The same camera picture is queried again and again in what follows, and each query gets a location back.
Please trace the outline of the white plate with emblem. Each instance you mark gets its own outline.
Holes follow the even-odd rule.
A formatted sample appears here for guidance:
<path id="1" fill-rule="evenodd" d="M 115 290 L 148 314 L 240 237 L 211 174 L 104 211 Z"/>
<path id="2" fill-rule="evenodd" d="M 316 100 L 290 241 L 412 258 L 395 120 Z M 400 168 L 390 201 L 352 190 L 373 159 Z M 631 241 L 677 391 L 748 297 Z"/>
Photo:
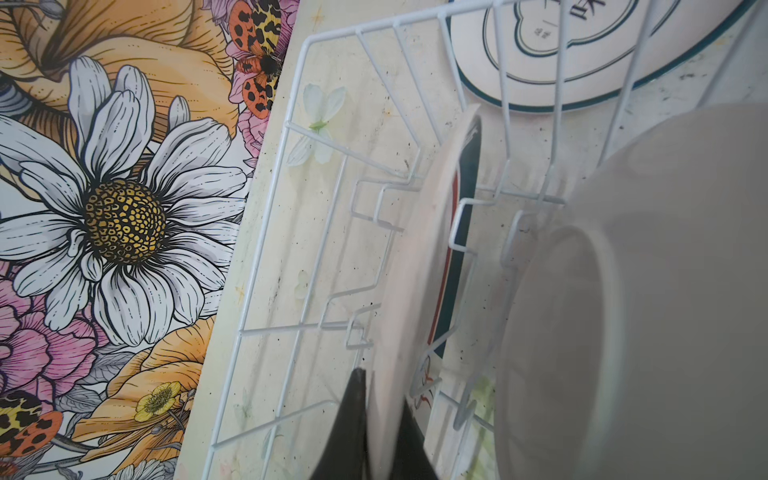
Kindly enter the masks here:
<path id="1" fill-rule="evenodd" d="M 555 108 L 560 2 L 523 1 L 447 21 L 459 77 L 477 97 L 512 111 Z M 564 110 L 616 97 L 648 9 L 646 1 L 574 1 L 567 17 Z M 659 1 L 635 75 L 649 83 L 703 51 L 735 24 L 749 1 Z"/>

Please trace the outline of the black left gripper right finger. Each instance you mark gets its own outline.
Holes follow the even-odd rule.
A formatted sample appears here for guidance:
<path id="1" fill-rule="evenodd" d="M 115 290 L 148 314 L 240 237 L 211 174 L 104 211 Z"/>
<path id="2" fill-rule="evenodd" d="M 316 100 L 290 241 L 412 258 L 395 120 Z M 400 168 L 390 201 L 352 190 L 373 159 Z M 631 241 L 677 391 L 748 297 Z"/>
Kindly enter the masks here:
<path id="1" fill-rule="evenodd" d="M 403 403 L 393 457 L 391 480 L 437 480 L 423 447 L 424 437 L 408 403 Z"/>

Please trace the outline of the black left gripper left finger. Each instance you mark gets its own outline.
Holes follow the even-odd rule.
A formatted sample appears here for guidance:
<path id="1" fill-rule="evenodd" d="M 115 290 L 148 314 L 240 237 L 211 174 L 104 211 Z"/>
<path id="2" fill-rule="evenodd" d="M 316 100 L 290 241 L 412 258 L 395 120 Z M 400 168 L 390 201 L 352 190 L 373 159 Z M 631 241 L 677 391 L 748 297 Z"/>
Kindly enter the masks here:
<path id="1" fill-rule="evenodd" d="M 356 368 L 350 374 L 325 448 L 310 479 L 365 477 L 366 393 L 366 371 Z"/>

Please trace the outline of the green red rimmed plate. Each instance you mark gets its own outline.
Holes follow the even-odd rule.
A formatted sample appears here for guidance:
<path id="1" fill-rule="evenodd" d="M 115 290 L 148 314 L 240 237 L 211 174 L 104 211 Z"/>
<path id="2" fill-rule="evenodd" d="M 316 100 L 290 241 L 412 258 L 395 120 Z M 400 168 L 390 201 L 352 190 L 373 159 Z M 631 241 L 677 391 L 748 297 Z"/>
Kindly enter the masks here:
<path id="1" fill-rule="evenodd" d="M 407 393 L 427 347 L 448 251 L 453 183 L 466 148 L 482 136 L 479 106 L 454 124 L 421 184 L 391 260 L 378 318 L 367 406 L 367 463 L 371 479 L 390 477 Z"/>

